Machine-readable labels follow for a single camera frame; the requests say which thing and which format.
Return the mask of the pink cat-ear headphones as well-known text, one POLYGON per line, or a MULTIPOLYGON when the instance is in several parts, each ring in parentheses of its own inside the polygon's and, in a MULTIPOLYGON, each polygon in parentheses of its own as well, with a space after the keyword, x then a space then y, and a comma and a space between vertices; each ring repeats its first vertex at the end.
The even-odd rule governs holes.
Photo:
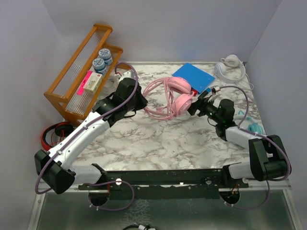
POLYGON ((144 89, 143 96, 147 96, 161 85, 164 87, 167 105, 158 107, 155 111, 145 107, 144 111, 149 117, 162 121, 172 120, 190 108, 195 92, 191 85, 181 77, 154 80, 144 89))

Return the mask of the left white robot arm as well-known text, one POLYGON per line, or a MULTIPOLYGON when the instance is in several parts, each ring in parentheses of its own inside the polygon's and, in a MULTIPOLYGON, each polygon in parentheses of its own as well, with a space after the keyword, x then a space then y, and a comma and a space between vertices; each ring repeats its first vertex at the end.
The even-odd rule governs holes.
POLYGON ((103 188, 106 177, 100 167, 90 165, 73 169, 72 164, 95 138, 126 118, 128 112, 137 112, 147 105, 141 90, 138 79, 122 78, 116 91, 98 101, 85 120, 62 142, 48 151, 39 150, 34 155, 38 180, 43 180, 56 194, 64 193, 73 184, 103 188))

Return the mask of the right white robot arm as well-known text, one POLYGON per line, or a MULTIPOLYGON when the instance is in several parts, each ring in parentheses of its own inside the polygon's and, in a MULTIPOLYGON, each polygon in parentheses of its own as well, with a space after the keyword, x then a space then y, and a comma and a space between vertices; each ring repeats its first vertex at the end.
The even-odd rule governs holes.
POLYGON ((219 138, 248 150, 249 161, 225 166, 227 172, 220 176, 223 186, 232 187, 241 178, 280 181, 291 174, 292 167, 281 138, 277 135, 252 134, 238 128, 234 122, 233 101, 223 99, 216 107, 207 99, 198 99, 188 109, 190 115, 195 115, 197 111, 197 116, 205 115, 216 122, 214 127, 219 138))

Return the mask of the teal cat-ear headphones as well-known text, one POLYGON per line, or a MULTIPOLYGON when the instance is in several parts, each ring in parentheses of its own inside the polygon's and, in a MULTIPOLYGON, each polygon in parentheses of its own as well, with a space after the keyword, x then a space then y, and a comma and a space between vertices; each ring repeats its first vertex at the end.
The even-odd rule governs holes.
MULTIPOLYGON (((241 120, 243 119, 245 115, 245 112, 240 110, 235 116, 234 116, 234 121, 236 124, 239 124, 241 120)), ((261 135, 265 134, 265 131, 262 127, 262 125, 258 124, 255 120, 252 119, 250 116, 246 116, 244 121, 240 125, 241 128, 246 129, 250 132, 258 133, 261 135)))

